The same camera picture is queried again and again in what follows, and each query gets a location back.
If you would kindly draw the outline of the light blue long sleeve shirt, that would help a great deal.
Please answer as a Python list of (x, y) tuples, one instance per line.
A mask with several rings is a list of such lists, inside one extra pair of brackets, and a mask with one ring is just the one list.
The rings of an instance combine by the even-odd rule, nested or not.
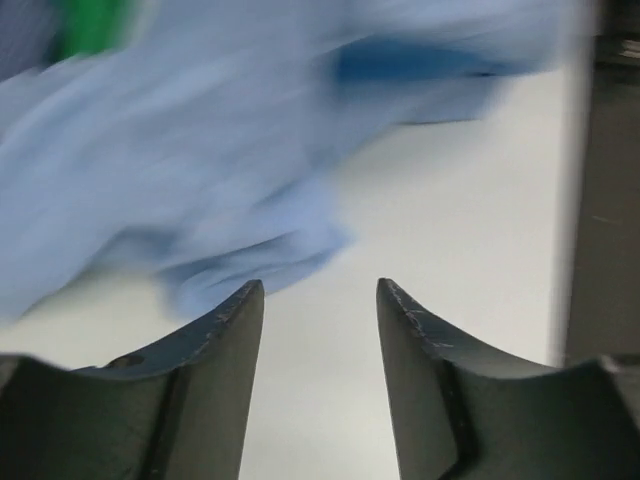
[(344, 245), (330, 169), (399, 124), (477, 117), (547, 69), (567, 1), (162, 1), (142, 37), (1, 85), (1, 314), (85, 270), (200, 316)]

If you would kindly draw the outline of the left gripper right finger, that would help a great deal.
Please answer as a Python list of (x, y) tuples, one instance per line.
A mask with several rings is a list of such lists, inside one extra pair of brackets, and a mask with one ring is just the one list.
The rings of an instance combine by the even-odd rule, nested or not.
[(426, 310), (394, 281), (377, 318), (404, 479), (635, 479), (639, 360), (541, 365)]

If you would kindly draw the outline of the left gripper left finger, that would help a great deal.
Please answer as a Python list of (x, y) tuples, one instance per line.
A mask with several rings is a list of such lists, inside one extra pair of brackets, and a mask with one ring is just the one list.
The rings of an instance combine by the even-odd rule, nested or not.
[(103, 367), (1, 358), (5, 479), (235, 479), (264, 315), (250, 281)]

